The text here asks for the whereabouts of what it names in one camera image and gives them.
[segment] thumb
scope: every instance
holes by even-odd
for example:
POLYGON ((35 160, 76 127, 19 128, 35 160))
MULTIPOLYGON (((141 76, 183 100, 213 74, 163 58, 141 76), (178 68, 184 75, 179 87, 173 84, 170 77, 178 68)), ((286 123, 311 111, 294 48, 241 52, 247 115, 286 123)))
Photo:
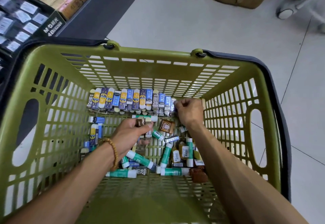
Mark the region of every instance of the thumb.
POLYGON ((138 135, 140 136, 141 134, 144 134, 144 133, 147 133, 151 130, 153 124, 150 123, 150 124, 147 124, 147 125, 144 125, 144 126, 141 126, 139 128, 135 128, 138 135))
POLYGON ((184 108, 181 101, 175 101, 174 106, 177 108, 177 110, 182 110, 182 108, 184 108))

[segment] green glue stick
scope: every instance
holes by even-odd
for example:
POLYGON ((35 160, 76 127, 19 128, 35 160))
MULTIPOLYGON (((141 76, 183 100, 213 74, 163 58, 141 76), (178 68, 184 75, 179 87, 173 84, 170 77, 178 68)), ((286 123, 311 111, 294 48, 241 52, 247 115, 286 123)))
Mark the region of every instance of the green glue stick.
POLYGON ((136 169, 116 169, 113 172, 107 172, 106 177, 136 178, 136 169))
POLYGON ((170 156, 171 151, 172 151, 172 144, 166 143, 165 151, 162 155, 162 159, 161 159, 161 163, 160 163, 161 168, 167 167, 168 158, 170 156))
POLYGON ((153 130, 152 136, 154 136, 156 139, 158 139, 158 141, 162 141, 165 138, 165 136, 163 136, 162 134, 160 134, 160 132, 158 132, 156 130, 153 130))
POLYGON ((126 156, 124 156, 121 160, 121 164, 122 164, 122 168, 127 168, 128 166, 130 166, 129 160, 126 156))
POLYGON ((153 162, 150 161, 147 158, 144 158, 143 156, 139 155, 138 153, 135 153, 134 151, 129 151, 126 155, 128 158, 135 160, 136 162, 140 163, 143 166, 146 166, 147 168, 151 169, 153 167, 153 162))
POLYGON ((171 168, 171 169, 161 169, 161 176, 178 176, 178 175, 189 175, 189 168, 171 168))
POLYGON ((189 157, 186 160, 186 166, 189 168, 193 167, 193 140, 186 138, 186 145, 189 147, 189 157))

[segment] shopping basket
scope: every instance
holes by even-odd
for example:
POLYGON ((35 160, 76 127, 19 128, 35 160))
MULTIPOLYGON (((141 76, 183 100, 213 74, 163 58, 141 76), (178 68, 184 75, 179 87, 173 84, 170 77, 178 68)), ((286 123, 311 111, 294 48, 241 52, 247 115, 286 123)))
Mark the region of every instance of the shopping basket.
MULTIPOLYGON (((204 98, 205 126, 290 200, 288 130, 270 72, 258 59, 201 49, 187 53, 127 48, 115 41, 46 38, 27 42, 12 61, 0 99, 0 220, 78 163, 83 142, 89 139, 86 104, 95 87, 150 88, 175 98, 204 98), (252 147, 255 109, 261 112, 265 133, 267 165, 263 168, 252 147), (26 130, 23 123, 33 128, 33 119, 37 120, 34 139, 30 144, 24 141, 27 153, 22 156, 17 150, 26 130)), ((126 117, 107 115, 104 135, 110 136, 126 117)), ((168 119, 180 125, 177 118, 168 119)), ((184 136, 177 128, 174 134, 184 136)), ((146 157, 157 163, 162 149, 161 142, 153 139, 146 157)), ((190 177, 150 174, 104 178, 77 223, 130 220, 227 222, 210 182, 194 184, 190 177)))

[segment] white tiled floor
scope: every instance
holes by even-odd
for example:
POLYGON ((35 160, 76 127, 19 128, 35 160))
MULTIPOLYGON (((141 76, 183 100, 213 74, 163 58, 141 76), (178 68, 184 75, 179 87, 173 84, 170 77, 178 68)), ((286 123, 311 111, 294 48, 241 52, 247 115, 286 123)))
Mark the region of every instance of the white tiled floor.
MULTIPOLYGON (((308 27, 311 16, 304 10, 288 20, 276 18, 282 1, 265 0, 248 10, 214 0, 136 0, 108 38, 122 46, 203 48, 262 60, 283 99, 291 143, 303 152, 292 148, 292 203, 310 224, 325 223, 325 132, 321 126, 325 122, 325 36, 316 32, 314 21, 308 27)), ((259 143, 263 124, 256 117, 252 121, 259 163, 265 147, 259 143)))

